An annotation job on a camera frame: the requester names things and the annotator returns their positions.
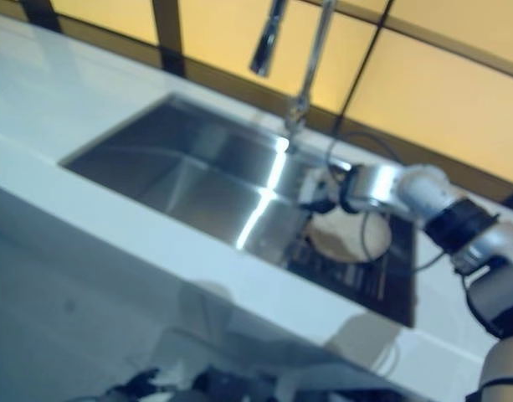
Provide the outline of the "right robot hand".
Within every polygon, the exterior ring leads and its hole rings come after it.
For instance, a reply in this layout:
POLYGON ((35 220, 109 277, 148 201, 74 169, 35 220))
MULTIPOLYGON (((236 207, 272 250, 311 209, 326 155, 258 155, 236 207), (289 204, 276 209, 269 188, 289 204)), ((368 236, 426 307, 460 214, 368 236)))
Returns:
POLYGON ((311 169, 301 181, 298 205, 318 214, 327 214, 336 207, 354 214, 346 200, 346 184, 345 173, 335 173, 325 167, 311 169))

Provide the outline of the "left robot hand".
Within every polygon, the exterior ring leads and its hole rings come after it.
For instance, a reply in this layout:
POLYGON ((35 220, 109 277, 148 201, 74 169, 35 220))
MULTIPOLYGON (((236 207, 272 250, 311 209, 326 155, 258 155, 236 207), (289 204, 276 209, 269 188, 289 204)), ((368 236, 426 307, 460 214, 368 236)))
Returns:
POLYGON ((164 387, 154 383, 160 369, 148 368, 135 374, 123 384, 108 389, 103 398, 105 401, 140 401, 154 394, 164 393, 164 387))

